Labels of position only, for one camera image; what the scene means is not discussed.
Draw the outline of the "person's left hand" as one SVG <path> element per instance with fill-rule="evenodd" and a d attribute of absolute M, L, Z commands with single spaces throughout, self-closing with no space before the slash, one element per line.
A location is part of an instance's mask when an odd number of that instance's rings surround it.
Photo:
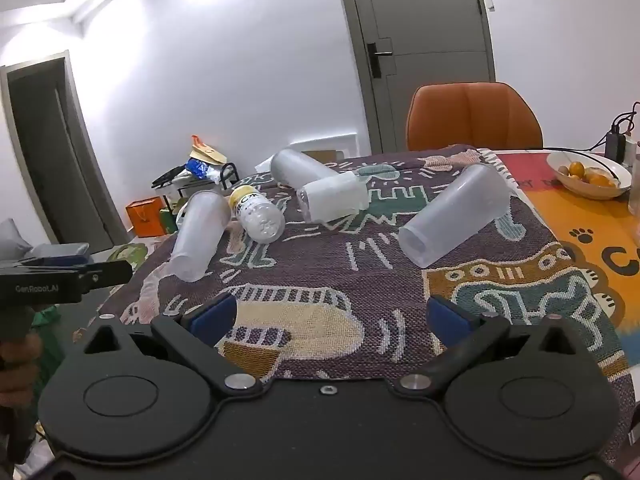
<path fill-rule="evenodd" d="M 42 341 L 36 333 L 21 340 L 1 344 L 0 404 L 2 408 L 27 408 L 34 396 L 34 385 L 39 375 L 38 360 Z"/>

